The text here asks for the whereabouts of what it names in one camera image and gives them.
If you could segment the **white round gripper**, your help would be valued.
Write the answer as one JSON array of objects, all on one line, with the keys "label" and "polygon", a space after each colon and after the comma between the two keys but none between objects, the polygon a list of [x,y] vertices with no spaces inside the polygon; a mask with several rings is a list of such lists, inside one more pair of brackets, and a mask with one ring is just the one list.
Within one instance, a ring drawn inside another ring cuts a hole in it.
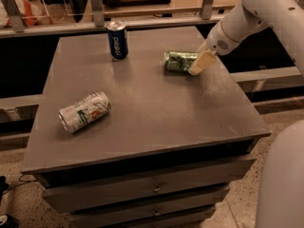
[{"label": "white round gripper", "polygon": [[227,55],[238,46],[236,41],[226,35],[221,22],[213,26],[205,42],[210,49],[203,49],[198,53],[197,59],[188,69],[191,75],[198,75],[211,66],[216,61],[216,53],[217,55]]}]

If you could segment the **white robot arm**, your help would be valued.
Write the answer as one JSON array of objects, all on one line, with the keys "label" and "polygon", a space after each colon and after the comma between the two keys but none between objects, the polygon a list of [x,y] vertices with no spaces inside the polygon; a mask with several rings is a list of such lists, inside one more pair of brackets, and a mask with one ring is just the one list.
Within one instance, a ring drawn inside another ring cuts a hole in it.
[{"label": "white robot arm", "polygon": [[[303,0],[240,0],[210,31],[189,73],[197,75],[248,36],[273,30],[294,64],[266,69],[274,89],[301,86],[304,76]],[[304,228],[304,121],[281,131],[264,160],[258,189],[256,228]]]}]

